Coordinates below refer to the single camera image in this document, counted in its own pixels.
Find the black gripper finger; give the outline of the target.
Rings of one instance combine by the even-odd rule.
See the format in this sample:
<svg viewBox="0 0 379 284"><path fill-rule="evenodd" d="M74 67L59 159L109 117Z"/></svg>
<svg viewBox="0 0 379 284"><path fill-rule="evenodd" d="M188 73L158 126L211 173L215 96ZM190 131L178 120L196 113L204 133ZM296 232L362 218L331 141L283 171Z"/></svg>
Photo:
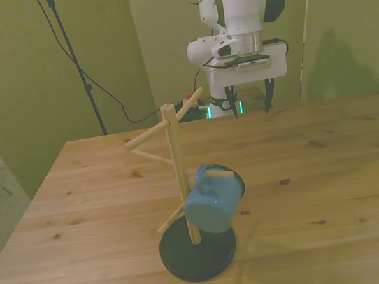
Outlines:
<svg viewBox="0 0 379 284"><path fill-rule="evenodd" d="M268 79L264 81L265 84L265 97L264 97L264 109L265 112L268 113L269 110L271 109L272 106L272 101L273 101L273 95L274 95L274 90L275 90L275 83L274 79Z"/></svg>
<svg viewBox="0 0 379 284"><path fill-rule="evenodd" d="M237 111L237 92L234 90L234 86L228 86L224 89L225 95L227 97L227 101L229 102L229 106L231 111L233 111L233 114L236 118L238 118L238 111Z"/></svg>

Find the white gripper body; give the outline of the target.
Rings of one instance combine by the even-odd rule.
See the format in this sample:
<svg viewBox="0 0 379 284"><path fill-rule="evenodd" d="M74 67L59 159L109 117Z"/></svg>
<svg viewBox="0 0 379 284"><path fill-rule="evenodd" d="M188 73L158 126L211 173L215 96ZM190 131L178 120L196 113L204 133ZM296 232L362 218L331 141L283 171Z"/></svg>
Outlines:
<svg viewBox="0 0 379 284"><path fill-rule="evenodd" d="M263 51L249 57L213 59L206 69L214 87L283 77L287 73L285 43L265 45Z"/></svg>

